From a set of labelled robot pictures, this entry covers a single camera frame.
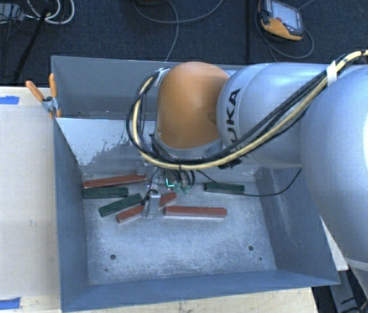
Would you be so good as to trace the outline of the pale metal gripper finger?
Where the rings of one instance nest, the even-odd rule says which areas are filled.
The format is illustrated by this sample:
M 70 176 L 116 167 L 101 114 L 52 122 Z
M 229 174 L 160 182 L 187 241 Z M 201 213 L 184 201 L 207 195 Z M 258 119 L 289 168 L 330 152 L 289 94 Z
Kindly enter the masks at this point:
M 147 192 L 143 202 L 143 218 L 150 219 L 154 218 L 159 209 L 161 195 L 157 190 L 150 190 Z

